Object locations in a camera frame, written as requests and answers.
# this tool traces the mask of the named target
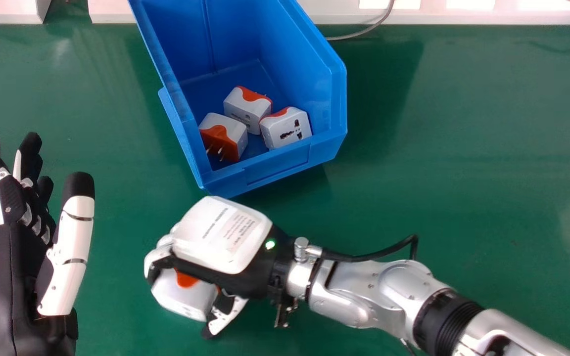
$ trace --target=white adapter cube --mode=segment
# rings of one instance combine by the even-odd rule
[[[260,127],[265,146],[270,150],[287,146],[312,135],[307,113],[294,106],[267,115],[261,120]]]
[[[247,147],[244,124],[218,113],[208,113],[199,124],[206,154],[220,156],[220,161],[239,162]]]
[[[168,311],[205,322],[219,291],[214,284],[163,269],[151,288],[158,303]]]
[[[224,100],[224,114],[247,127],[252,135],[261,134],[258,123],[272,113],[272,100],[248,88],[237,86]]]

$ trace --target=robotic arm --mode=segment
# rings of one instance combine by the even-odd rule
[[[408,245],[408,260],[374,261]],[[147,256],[144,274],[153,285],[174,268],[228,295],[270,298],[278,309],[275,327],[289,327],[289,314],[304,301],[346,326],[382,329],[411,353],[409,345],[432,356],[570,356],[561,345],[435,279],[416,261],[417,245],[418,238],[409,236],[380,252],[344,255],[287,236],[256,210],[206,197]],[[234,315],[217,318],[228,323]]]
[[[73,303],[89,254],[94,181],[68,177],[57,226],[48,210],[54,184],[39,177],[41,144],[28,133],[12,174],[0,158],[0,356],[72,356],[78,339]]]

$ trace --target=green tabletop surface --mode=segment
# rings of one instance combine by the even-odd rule
[[[348,70],[339,154],[235,200],[342,252],[418,233],[441,281],[570,348],[570,27],[386,26],[334,47]],[[53,212],[67,174],[95,178],[77,355],[406,356],[305,306],[275,330],[274,308],[252,302],[206,342],[157,304],[144,256],[204,196],[159,88],[138,28],[92,25],[84,2],[0,26],[4,159],[40,133]]]

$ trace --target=blue storage box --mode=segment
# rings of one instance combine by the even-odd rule
[[[335,157],[346,136],[346,68],[295,0],[129,0],[159,95],[197,185],[233,197]],[[240,162],[206,155],[197,126],[235,86],[273,111],[307,111],[313,136],[268,151],[248,135]]]

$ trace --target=white cable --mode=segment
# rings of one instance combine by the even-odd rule
[[[379,21],[377,21],[373,25],[367,27],[366,29],[358,31],[358,32],[353,32],[352,34],[348,34],[348,35],[344,35],[344,36],[328,37],[327,41],[341,41],[343,39],[352,39],[352,38],[356,38],[357,36],[361,36],[363,34],[369,33],[371,31],[373,31],[374,29],[377,29],[377,27],[380,26],[382,23],[384,23],[384,21],[386,21],[386,19],[391,15],[391,10],[393,10],[394,3],[395,3],[395,0],[389,0],[388,7],[386,8],[386,12],[384,12],[384,16],[382,16],[382,18],[380,18]]]

